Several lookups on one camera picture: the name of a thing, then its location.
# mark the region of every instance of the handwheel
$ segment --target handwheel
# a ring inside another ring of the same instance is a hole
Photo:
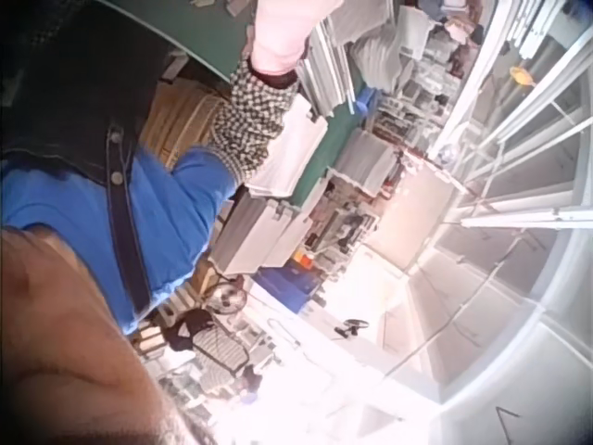
[[[233,315],[247,305],[247,293],[234,283],[218,283],[204,292],[206,309],[218,315]]]

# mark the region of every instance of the blue shirt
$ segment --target blue shirt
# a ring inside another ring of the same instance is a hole
[[[138,151],[130,195],[154,308],[192,275],[235,183],[218,158],[199,148],[187,152],[171,173],[151,154]],[[105,188],[74,172],[56,178],[10,170],[2,178],[2,225],[25,229],[35,224],[51,227],[77,253],[124,334],[134,331],[139,320],[120,278]]]

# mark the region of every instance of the dark apron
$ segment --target dark apron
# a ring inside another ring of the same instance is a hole
[[[106,188],[113,247],[138,317],[150,287],[128,186],[170,50],[144,26],[91,2],[28,62],[3,122],[8,168],[74,170]]]

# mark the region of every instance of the metal rivet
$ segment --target metal rivet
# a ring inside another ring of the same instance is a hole
[[[123,175],[120,172],[111,173],[111,182],[115,185],[122,185]]]
[[[109,140],[114,144],[118,144],[121,142],[121,133],[113,132],[109,135]]]

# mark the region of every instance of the blue container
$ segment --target blue container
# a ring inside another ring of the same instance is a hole
[[[299,313],[320,278],[290,260],[284,267],[260,269],[253,279],[289,311]]]

